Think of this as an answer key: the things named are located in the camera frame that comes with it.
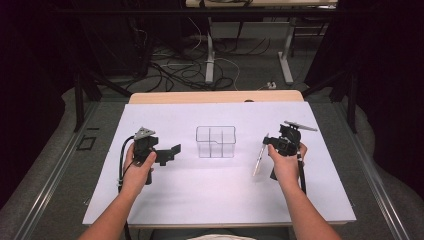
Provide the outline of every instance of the forearm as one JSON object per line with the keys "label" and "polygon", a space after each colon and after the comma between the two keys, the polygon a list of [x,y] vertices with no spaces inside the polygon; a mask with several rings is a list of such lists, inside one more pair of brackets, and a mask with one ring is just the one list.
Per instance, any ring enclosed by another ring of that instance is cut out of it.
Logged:
{"label": "forearm", "polygon": [[319,214],[298,184],[281,185],[293,228],[299,240],[340,239],[334,229]]}
{"label": "forearm", "polygon": [[79,239],[119,239],[134,201],[119,194]]}

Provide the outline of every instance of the power strip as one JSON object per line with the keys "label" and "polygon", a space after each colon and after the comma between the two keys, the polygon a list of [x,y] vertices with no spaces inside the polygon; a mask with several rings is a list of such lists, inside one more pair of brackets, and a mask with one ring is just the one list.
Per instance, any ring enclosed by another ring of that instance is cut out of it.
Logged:
{"label": "power strip", "polygon": [[267,82],[266,85],[270,90],[277,89],[277,84],[275,82]]}

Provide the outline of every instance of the dark background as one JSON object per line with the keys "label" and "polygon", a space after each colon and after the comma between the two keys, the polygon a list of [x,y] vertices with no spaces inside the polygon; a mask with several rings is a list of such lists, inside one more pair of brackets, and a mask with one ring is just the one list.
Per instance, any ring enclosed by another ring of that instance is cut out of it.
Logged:
{"label": "dark background", "polygon": [[[75,6],[71,1],[53,3],[63,8]],[[178,1],[171,1],[169,7],[179,5]],[[0,207],[60,122],[64,112],[61,95],[73,87],[75,56],[84,67],[103,75],[137,75],[141,67],[140,49],[134,45],[131,31],[123,27],[128,26],[125,19],[115,19],[105,29],[105,22],[100,20],[87,26],[76,19],[53,18],[45,6],[40,0],[1,3]],[[420,176],[424,167],[424,24],[419,12],[422,8],[414,2],[339,2],[339,8],[344,9],[371,7],[375,12],[372,17],[333,19],[305,82],[314,86],[340,69],[357,66],[358,104],[367,113],[376,135],[375,161],[424,197]],[[173,28],[177,32],[152,34],[178,50],[181,45],[175,36],[184,35],[189,27],[172,17],[168,21],[180,25]],[[69,43],[57,34],[58,26],[71,37],[74,54],[67,51]],[[113,34],[114,29],[121,31],[119,38]],[[109,36],[104,39],[113,49],[102,48],[96,34]],[[119,55],[113,56],[110,51]],[[125,64],[117,59],[124,59]]]}

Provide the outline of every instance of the person's left hand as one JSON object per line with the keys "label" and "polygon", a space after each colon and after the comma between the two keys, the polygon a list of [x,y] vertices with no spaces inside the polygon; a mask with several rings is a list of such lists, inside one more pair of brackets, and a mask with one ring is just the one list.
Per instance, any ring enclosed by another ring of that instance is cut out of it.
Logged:
{"label": "person's left hand", "polygon": [[140,194],[141,189],[144,187],[147,175],[149,171],[153,169],[151,168],[153,163],[155,163],[156,153],[151,152],[147,157],[146,161],[140,167],[132,164],[134,155],[134,143],[130,145],[127,151],[127,156],[125,158],[124,169],[128,168],[124,175],[124,182],[122,185],[121,193],[133,197],[134,199]]}

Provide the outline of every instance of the gray carpet floor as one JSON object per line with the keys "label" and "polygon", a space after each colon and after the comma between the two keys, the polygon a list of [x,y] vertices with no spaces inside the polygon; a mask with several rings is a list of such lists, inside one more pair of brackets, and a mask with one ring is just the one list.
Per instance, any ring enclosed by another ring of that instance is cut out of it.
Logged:
{"label": "gray carpet floor", "polygon": [[[296,42],[296,52],[289,59],[293,78],[293,86],[287,86],[279,68],[275,52],[278,51],[278,42],[271,42],[271,46],[262,55],[253,56],[225,56],[231,62],[222,60],[221,67],[227,77],[235,79],[236,85],[228,90],[257,90],[268,81],[275,81],[277,89],[302,89],[303,79],[313,59],[319,38],[303,38]],[[256,46],[256,42],[243,42],[240,52]],[[142,92],[156,85],[158,79],[152,78],[135,82],[129,87],[130,91]],[[156,91],[164,91],[164,83]],[[65,93],[65,115],[46,145],[43,152],[35,161],[9,202],[0,211],[0,239],[75,239],[86,227],[81,224],[87,208],[87,200],[94,191],[104,158],[113,139],[124,104],[128,99],[122,98],[108,88],[101,88],[104,98],[99,103],[87,102],[88,121],[80,132],[80,137],[73,134],[75,125],[75,108],[73,90]],[[360,164],[360,155],[354,148],[345,128],[344,119],[337,114],[337,109],[343,108],[343,103],[330,103],[327,90],[310,96],[310,102],[317,122],[323,133],[324,140],[339,172],[347,195],[353,204],[358,220],[336,230],[344,239],[396,239],[387,224],[381,207],[376,201],[375,193],[365,177]],[[193,91],[186,86],[175,83],[173,91]],[[360,139],[366,154],[372,156],[373,133],[366,122],[363,112],[357,113],[357,124]],[[84,144],[82,138],[94,137],[91,150],[81,150]],[[28,212],[34,209],[34,203],[39,193],[45,190],[46,183],[52,172],[57,170],[57,161],[66,154],[69,161],[63,164],[62,171],[57,176],[60,181],[51,190],[51,195],[44,199],[40,207],[40,214],[28,218]],[[424,239],[424,203],[411,189],[393,178],[384,170],[376,166],[379,176],[383,180],[385,189],[390,195],[397,210],[398,217],[407,229],[410,239]],[[31,222],[31,228],[20,229],[24,222]],[[151,230],[131,230],[133,239],[148,239]]]}

